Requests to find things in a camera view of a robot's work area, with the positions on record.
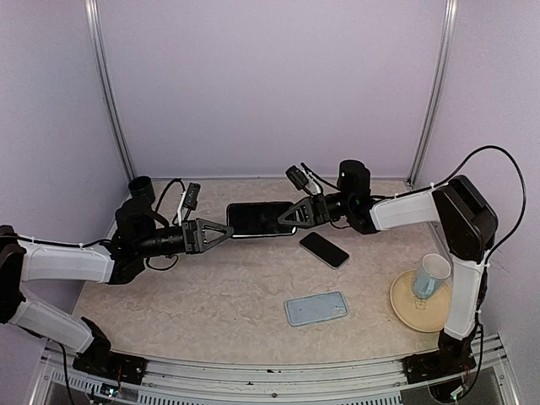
white enclosure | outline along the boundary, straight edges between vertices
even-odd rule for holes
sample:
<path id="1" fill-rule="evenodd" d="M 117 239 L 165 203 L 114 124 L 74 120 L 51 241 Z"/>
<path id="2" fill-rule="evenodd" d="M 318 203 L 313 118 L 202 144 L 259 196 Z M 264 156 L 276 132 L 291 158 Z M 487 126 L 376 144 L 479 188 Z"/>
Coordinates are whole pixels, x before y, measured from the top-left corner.
<path id="1" fill-rule="evenodd" d="M 376 177 L 413 163 L 446 2 L 100 2 L 139 174 L 283 176 L 299 161 Z"/>
<path id="2" fill-rule="evenodd" d="M 38 4 L 0 0 L 0 224 L 102 237 L 127 195 L 122 166 L 128 178 L 283 177 L 305 161 L 335 176 L 358 159 L 375 178 L 426 186 L 499 144 L 523 168 L 529 206 L 493 255 L 482 321 L 507 347 L 524 403 L 537 403 L 537 2 Z M 521 202 L 511 165 L 484 153 L 463 172 L 500 238 Z M 33 286 L 67 311 L 79 289 Z M 44 342 L 2 325 L 0 341 L 0 386 L 12 387 L 0 403 L 19 403 Z"/>

mug handle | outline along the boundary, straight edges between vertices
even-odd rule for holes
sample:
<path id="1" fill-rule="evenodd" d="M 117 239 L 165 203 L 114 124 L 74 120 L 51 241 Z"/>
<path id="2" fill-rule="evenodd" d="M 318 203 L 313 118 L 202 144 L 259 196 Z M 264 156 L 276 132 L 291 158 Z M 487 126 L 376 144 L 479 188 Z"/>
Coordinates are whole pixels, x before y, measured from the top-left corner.
<path id="1" fill-rule="evenodd" d="M 425 294 L 428 296 L 432 295 L 434 289 L 435 289 L 435 280 L 430 278 L 429 283 L 428 283 L 428 288 L 425 290 Z"/>

black smartphone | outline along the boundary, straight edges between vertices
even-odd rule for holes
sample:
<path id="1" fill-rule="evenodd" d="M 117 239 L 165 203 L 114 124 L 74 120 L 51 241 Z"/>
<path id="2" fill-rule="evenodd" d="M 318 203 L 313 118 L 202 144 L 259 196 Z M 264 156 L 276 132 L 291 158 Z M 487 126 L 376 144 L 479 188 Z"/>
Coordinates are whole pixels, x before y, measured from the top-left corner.
<path id="1" fill-rule="evenodd" d="M 348 253 L 316 232 L 311 232 L 300 241 L 300 246 L 317 256 L 331 268 L 338 268 L 348 260 Z"/>
<path id="2" fill-rule="evenodd" d="M 227 225 L 233 228 L 233 238 L 294 235 L 296 227 L 278 222 L 292 206 L 288 201 L 233 203 L 227 207 Z"/>

white mug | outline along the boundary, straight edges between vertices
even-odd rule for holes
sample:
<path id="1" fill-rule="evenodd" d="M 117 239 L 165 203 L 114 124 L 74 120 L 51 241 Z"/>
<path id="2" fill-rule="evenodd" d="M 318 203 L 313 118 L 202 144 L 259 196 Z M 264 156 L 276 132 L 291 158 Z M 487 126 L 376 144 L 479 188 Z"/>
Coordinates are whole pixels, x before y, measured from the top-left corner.
<path id="1" fill-rule="evenodd" d="M 441 255 L 425 255 L 413 281 L 413 292 L 421 300 L 428 299 L 450 277 L 450 263 Z"/>

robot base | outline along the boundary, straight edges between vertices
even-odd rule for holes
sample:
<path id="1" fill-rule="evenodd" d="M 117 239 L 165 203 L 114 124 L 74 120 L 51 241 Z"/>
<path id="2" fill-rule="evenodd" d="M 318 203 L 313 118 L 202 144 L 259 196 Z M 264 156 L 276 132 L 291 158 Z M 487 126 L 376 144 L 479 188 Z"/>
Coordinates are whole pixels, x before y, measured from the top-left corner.
<path id="1" fill-rule="evenodd" d="M 415 384 L 417 382 L 458 375 L 464 372 L 466 367 L 472 370 L 476 367 L 476 361 L 474 361 L 474 357 L 469 357 L 469 354 L 464 356 L 463 363 L 447 364 L 446 366 L 440 366 L 439 352 L 413 354 L 406 357 L 403 359 L 403 366 L 405 368 L 407 383 Z"/>
<path id="2" fill-rule="evenodd" d="M 146 370 L 147 360 L 142 357 L 109 352 L 106 367 L 95 367 L 84 356 L 73 361 L 75 370 L 118 382 L 127 382 L 140 386 Z"/>
<path id="3" fill-rule="evenodd" d="M 471 342 L 476 335 L 475 327 L 463 340 L 457 340 L 444 332 L 439 334 L 439 350 L 425 354 L 413 354 L 403 359 L 405 375 L 409 384 L 457 375 L 476 367 Z"/>
<path id="4" fill-rule="evenodd" d="M 109 380 L 140 386 L 148 361 L 142 357 L 111 352 L 111 342 L 90 319 L 81 318 L 92 331 L 94 340 L 73 361 L 75 370 Z"/>

